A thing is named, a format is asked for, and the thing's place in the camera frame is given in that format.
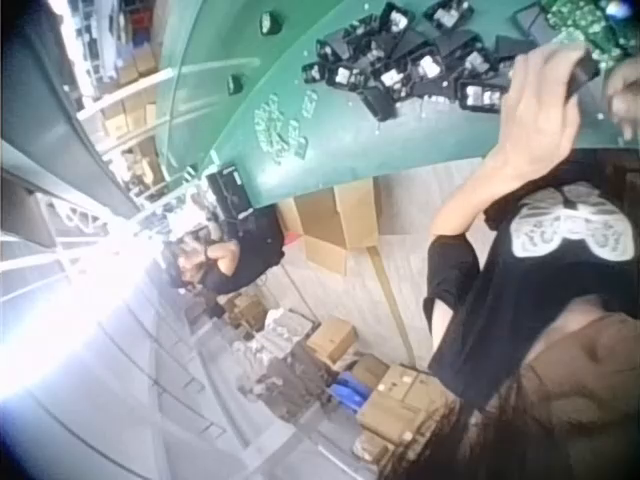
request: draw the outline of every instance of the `green table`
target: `green table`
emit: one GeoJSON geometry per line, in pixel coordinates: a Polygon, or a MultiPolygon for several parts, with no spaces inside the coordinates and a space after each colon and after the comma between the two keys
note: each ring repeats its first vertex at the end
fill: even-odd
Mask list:
{"type": "MultiPolygon", "coordinates": [[[[217,158],[238,166],[256,206],[360,178],[482,156],[495,144],[499,128],[499,117],[495,115],[463,112],[456,105],[421,105],[419,100],[411,100],[399,105],[397,119],[378,124],[355,94],[332,90],[324,84],[303,84],[300,67],[315,58],[315,40],[367,13],[379,12],[384,3],[346,0],[338,4],[306,29],[264,73],[242,98],[220,135],[212,134],[217,158]],[[302,104],[310,87],[318,101],[313,116],[305,118],[302,104]],[[277,96],[285,116],[283,136],[287,136],[287,122],[295,119],[300,124],[300,135],[308,139],[304,160],[293,155],[277,160],[258,144],[254,111],[272,95],[277,96]]],[[[398,3],[418,13],[432,2],[398,3]]],[[[475,0],[476,13],[467,27],[479,32],[492,47],[497,34],[519,36],[510,15],[529,3],[530,0],[475,0]]],[[[598,115],[602,113],[583,112],[578,146],[622,146],[618,130],[598,115]]],[[[201,164],[208,166],[211,158],[206,155],[201,164]]]]}

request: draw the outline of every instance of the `floor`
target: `floor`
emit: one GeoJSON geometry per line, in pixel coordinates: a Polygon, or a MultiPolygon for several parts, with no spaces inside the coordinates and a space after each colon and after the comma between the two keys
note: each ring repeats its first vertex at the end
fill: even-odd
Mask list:
{"type": "MultiPolygon", "coordinates": [[[[481,159],[421,167],[376,179],[380,244],[385,269],[410,339],[416,366],[431,357],[431,338],[422,315],[426,289],[427,232],[438,207],[479,165],[481,159]]],[[[470,238],[481,261],[492,233],[477,222],[470,238]]],[[[363,251],[350,253],[347,275],[308,263],[302,242],[286,247],[280,267],[260,280],[265,296],[284,307],[320,321],[336,315],[353,323],[358,346],[388,362],[408,362],[405,348],[371,260],[363,251]]]]}

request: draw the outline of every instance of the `bright light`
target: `bright light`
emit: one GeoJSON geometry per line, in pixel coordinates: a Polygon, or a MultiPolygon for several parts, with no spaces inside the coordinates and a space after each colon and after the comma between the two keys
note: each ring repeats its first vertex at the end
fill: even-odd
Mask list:
{"type": "Polygon", "coordinates": [[[136,287],[159,239],[112,235],[78,263],[71,283],[0,345],[0,401],[52,372],[80,349],[136,287]]]}
{"type": "Polygon", "coordinates": [[[67,55],[73,64],[73,71],[76,74],[76,80],[78,81],[80,92],[85,97],[93,97],[96,92],[93,88],[89,75],[87,75],[87,62],[85,62],[83,57],[83,46],[80,43],[80,40],[76,38],[75,24],[69,4],[67,3],[67,0],[49,0],[49,5],[51,5],[51,9],[54,12],[62,17],[60,32],[62,33],[64,46],[67,49],[67,55]]]}

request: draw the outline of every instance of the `worker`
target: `worker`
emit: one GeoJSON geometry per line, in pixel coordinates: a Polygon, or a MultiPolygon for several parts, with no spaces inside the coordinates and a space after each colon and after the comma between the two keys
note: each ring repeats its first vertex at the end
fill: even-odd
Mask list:
{"type": "MultiPolygon", "coordinates": [[[[640,478],[638,237],[602,165],[572,154],[584,53],[517,58],[497,145],[433,221],[423,309],[450,401],[390,479],[640,478]],[[483,211],[496,236],[481,268],[466,233],[483,211]]],[[[627,138],[639,79],[636,58],[608,80],[627,138]]]]}
{"type": "Polygon", "coordinates": [[[273,206],[255,210],[234,228],[236,238],[203,243],[186,235],[163,253],[170,284],[204,288],[218,295],[237,292],[280,263],[284,236],[273,206]]]}

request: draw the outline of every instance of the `green workbench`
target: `green workbench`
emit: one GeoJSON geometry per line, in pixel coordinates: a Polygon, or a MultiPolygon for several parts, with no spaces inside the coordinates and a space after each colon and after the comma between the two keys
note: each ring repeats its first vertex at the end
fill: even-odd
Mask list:
{"type": "MultiPolygon", "coordinates": [[[[399,105],[397,119],[378,124],[356,94],[332,90],[324,84],[305,85],[301,81],[300,67],[314,60],[316,39],[368,13],[379,12],[385,2],[345,0],[339,4],[335,1],[318,3],[323,6],[315,7],[314,15],[324,13],[323,8],[326,14],[312,25],[305,17],[304,31],[298,28],[293,35],[289,32],[283,37],[287,40],[295,37],[295,42],[285,44],[286,49],[282,44],[274,47],[274,51],[281,49],[277,60],[260,62],[258,66],[242,65],[246,67],[243,75],[248,79],[249,88],[244,94],[232,97],[236,102],[234,108],[225,114],[214,107],[201,117],[168,127],[170,132],[173,129],[170,133],[172,141],[166,142],[165,146],[169,152],[176,152],[173,154],[177,163],[174,168],[194,161],[204,168],[212,161],[222,164],[233,162],[239,168],[252,202],[258,206],[360,178],[482,156],[496,143],[499,128],[496,115],[463,112],[456,105],[410,100],[399,105]],[[327,8],[329,3],[334,4],[330,9],[327,8]],[[310,89],[315,91],[318,99],[311,118],[305,118],[302,115],[303,102],[310,89]],[[278,108],[284,115],[284,138],[287,137],[288,122],[299,122],[300,135],[308,139],[304,159],[293,155],[278,159],[260,148],[254,128],[254,112],[270,97],[272,101],[277,97],[278,108]],[[196,137],[197,145],[191,148],[190,142],[196,137]]],[[[408,0],[397,3],[421,13],[432,2],[408,0]]],[[[472,3],[476,13],[465,28],[479,32],[492,47],[497,34],[519,36],[511,24],[510,15],[531,2],[475,0],[472,3]]],[[[255,48],[264,49],[273,40],[259,37],[259,13],[260,7],[246,21],[250,23],[247,28],[252,28],[253,35],[257,37],[255,48]]],[[[292,20],[285,24],[285,30],[295,29],[291,23],[292,20]]],[[[206,22],[196,22],[195,28],[205,29],[206,22]]],[[[196,33],[201,39],[207,37],[206,30],[196,33]]],[[[217,84],[211,81],[210,92],[200,80],[196,93],[190,93],[188,87],[178,89],[179,93],[185,91],[185,95],[192,98],[206,94],[217,94],[218,98],[224,96],[224,80],[229,71],[216,70],[217,84]]],[[[592,86],[586,94],[592,94],[593,90],[592,86]]],[[[578,146],[623,146],[617,128],[603,119],[602,113],[604,110],[583,112],[578,146]]]]}

